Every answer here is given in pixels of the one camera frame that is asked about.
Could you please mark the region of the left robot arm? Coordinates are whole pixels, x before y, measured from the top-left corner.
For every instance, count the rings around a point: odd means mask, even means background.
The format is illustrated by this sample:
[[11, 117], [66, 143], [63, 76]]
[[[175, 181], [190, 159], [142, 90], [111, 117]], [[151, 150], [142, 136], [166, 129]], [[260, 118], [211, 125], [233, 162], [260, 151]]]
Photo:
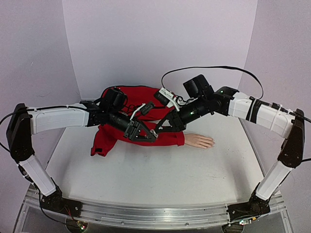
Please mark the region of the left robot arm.
[[29, 108], [20, 103], [11, 114], [6, 131], [9, 153], [21, 174], [40, 192], [42, 208], [54, 212], [68, 212], [69, 207], [80, 208], [79, 201], [63, 197], [58, 185], [35, 156], [32, 136], [41, 132], [70, 127], [111, 125], [133, 142], [155, 142], [157, 134], [149, 129], [136, 114], [121, 110], [127, 96], [118, 88], [107, 89], [103, 97], [82, 100], [74, 105]]

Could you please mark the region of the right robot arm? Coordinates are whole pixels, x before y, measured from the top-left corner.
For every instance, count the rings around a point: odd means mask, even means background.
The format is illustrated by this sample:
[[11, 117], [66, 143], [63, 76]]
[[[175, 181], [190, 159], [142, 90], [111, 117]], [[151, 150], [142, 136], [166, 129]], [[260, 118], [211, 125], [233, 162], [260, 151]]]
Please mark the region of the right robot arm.
[[156, 133], [180, 132], [185, 130], [187, 124], [204, 115], [219, 113], [260, 125], [284, 138], [277, 161], [258, 184], [249, 203], [267, 201], [288, 174], [303, 161], [303, 111], [291, 111], [226, 86], [214, 91], [203, 75], [192, 78], [183, 86], [193, 101], [182, 106], [177, 104], [177, 96], [164, 87], [154, 94], [162, 105], [173, 108], [157, 124]]

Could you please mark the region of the clear nail polish bottle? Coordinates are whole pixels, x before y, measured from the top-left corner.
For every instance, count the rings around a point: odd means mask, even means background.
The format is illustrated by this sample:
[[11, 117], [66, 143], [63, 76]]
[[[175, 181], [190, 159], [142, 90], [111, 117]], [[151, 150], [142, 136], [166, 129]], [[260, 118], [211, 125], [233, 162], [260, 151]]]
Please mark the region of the clear nail polish bottle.
[[155, 130], [150, 130], [150, 133], [154, 135], [155, 137], [158, 137], [158, 134], [155, 132]]

